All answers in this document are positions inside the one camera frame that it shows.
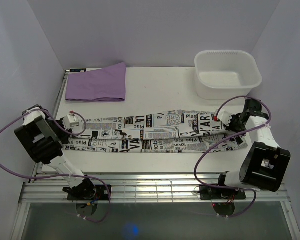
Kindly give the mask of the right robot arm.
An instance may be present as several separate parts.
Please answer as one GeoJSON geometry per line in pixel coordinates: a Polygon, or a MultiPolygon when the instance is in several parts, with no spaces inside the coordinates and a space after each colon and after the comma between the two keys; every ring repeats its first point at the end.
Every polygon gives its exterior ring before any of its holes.
{"type": "Polygon", "coordinates": [[[225,123],[228,132],[239,133],[258,126],[261,128],[249,133],[252,147],[240,170],[219,176],[216,194],[227,199],[234,193],[234,188],[248,187],[276,192],[282,184],[291,154],[275,141],[267,124],[270,115],[262,112],[262,104],[255,99],[246,99],[243,112],[230,115],[221,110],[217,117],[225,123]]]}

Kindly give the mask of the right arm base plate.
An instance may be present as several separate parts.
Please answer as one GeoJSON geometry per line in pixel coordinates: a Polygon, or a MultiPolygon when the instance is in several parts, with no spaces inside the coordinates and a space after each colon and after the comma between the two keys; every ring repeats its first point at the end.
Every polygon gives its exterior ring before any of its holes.
{"type": "Polygon", "coordinates": [[[245,200],[246,194],[242,191],[208,187],[205,185],[199,186],[201,200],[245,200]]]}

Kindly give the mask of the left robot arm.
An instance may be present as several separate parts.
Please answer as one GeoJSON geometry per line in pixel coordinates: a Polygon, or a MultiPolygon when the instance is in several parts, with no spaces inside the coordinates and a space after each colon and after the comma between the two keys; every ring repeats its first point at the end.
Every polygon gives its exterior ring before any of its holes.
{"type": "Polygon", "coordinates": [[[63,191],[76,200],[92,200],[97,195],[93,182],[84,177],[65,156],[63,147],[70,143],[73,128],[80,120],[71,112],[59,120],[49,118],[48,111],[35,105],[24,112],[23,124],[14,133],[30,158],[57,171],[68,183],[63,191]]]}

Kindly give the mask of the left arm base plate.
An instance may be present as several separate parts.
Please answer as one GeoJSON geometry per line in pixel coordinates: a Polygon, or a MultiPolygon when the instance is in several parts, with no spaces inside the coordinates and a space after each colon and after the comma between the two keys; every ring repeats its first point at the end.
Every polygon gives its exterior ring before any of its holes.
{"type": "Polygon", "coordinates": [[[97,201],[108,201],[109,200],[109,194],[112,193],[112,185],[108,184],[107,187],[105,187],[104,185],[95,185],[95,196],[94,198],[91,199],[86,199],[83,197],[74,197],[72,196],[70,193],[67,194],[66,199],[68,201],[93,201],[93,200],[97,200],[97,201]]]}

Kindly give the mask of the newspaper print trousers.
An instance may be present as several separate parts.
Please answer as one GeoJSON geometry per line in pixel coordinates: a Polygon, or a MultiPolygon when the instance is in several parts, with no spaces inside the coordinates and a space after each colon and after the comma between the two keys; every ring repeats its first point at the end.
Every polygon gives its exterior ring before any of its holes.
{"type": "Polygon", "coordinates": [[[92,118],[74,127],[68,151],[98,153],[205,153],[235,151],[248,146],[244,136],[226,138],[226,125],[209,111],[171,110],[135,116],[92,118]]]}

